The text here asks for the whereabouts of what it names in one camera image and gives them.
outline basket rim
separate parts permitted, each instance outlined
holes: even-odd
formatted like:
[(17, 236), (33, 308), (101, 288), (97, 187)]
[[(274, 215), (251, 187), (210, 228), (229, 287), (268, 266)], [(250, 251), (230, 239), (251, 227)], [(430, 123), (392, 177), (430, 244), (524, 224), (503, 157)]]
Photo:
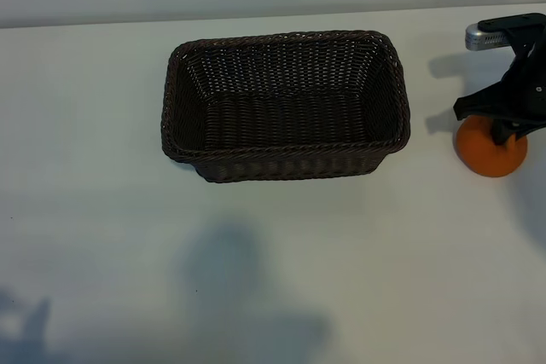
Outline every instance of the basket rim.
[[(196, 150), (179, 147), (171, 133), (170, 113), (174, 107), (170, 103), (171, 96), (176, 92), (176, 73), (180, 64), (180, 55), (195, 49), (215, 49), (223, 47), (241, 47), (252, 45), (266, 45), (274, 43), (302, 43), (315, 42), (318, 38), (324, 40), (377, 40), (377, 44), (388, 52), (390, 64), (385, 66), (397, 79), (396, 109), (399, 117), (398, 129), (393, 138), (373, 142), (331, 142), (324, 144), (287, 145), (273, 147), (242, 147), (228, 149)], [(171, 54), (167, 68), (167, 79), (161, 115), (161, 139), (165, 154), (177, 162), (203, 163), (218, 160), (258, 159), (275, 156), (283, 158), (301, 155), (338, 154), (338, 153), (395, 153), (405, 147), (410, 138), (410, 110), (404, 84), (404, 72), (398, 53), (392, 46), (391, 40), (385, 34), (365, 30), (336, 30), (325, 32), (288, 32), (262, 36), (246, 36), (241, 38), (212, 38), (190, 41), (179, 45)]]

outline orange ball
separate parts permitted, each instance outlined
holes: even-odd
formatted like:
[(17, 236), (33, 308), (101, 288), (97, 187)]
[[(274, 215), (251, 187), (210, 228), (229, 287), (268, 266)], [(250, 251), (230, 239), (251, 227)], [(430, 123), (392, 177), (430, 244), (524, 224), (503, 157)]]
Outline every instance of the orange ball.
[(493, 120), (473, 115), (457, 131), (456, 148), (462, 161), (474, 172), (490, 177), (506, 176), (523, 163), (527, 155), (527, 137), (516, 141), (510, 136), (504, 145), (491, 138)]

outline wicker basket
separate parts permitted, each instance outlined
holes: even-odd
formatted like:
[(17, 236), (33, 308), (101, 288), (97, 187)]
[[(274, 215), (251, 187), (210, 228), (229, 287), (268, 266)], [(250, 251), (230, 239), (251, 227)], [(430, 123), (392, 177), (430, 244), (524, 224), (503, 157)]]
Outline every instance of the wicker basket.
[(378, 32), (199, 40), (169, 60), (163, 151), (209, 182), (367, 174), (409, 137), (402, 66)]

